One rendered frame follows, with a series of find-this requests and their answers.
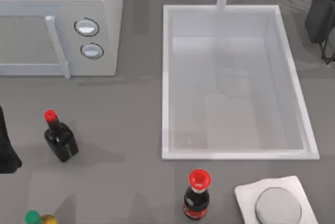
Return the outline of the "small round microwave knob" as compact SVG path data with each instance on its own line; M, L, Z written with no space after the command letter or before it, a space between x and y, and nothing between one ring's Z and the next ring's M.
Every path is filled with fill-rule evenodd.
M80 51L84 57L93 60L99 59L104 55L104 49L96 43L83 45L81 46Z

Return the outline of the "large round microwave knob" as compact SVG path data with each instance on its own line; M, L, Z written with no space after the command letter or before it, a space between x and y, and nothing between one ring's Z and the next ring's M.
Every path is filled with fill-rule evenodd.
M99 33L99 25L96 21L83 18L74 23L75 31L84 37L93 37Z

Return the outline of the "white square scale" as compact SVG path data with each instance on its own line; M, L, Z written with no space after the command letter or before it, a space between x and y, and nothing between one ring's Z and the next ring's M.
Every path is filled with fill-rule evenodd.
M286 189L297 198L302 210L299 224L319 224L297 176L264 178L250 184L236 186L234 192L244 224L261 224L256 217L255 204L261 193L271 187Z

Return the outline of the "yellow bottle green cap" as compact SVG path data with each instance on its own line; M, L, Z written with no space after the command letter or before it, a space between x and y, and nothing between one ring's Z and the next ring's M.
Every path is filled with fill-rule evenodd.
M36 210L29 210L25 214L26 224L59 224L55 216L40 215Z

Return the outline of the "dark round bottle red cap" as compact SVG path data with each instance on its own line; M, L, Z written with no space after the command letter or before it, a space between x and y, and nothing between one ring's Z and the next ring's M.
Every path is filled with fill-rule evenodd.
M208 212L211 175L204 169L194 169L189 174L188 183L184 194L184 214L192 220L200 220Z

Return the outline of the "dark square bottle red cap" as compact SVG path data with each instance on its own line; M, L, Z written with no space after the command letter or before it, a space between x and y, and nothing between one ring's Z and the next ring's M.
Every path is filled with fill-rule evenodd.
M44 118L48 124L48 129L44 132L44 138L49 148L61 162L69 161L79 152L74 133L58 119L53 109L46 110Z

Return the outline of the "grey round scale plate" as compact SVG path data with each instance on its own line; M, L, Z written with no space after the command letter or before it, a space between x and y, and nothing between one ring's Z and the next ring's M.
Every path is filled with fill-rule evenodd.
M288 190L270 187L257 198L255 214L260 224L299 224L302 206Z

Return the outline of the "white sink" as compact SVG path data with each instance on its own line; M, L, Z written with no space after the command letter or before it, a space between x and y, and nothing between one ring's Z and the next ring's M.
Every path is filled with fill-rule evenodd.
M319 158L277 5L163 7L162 159Z

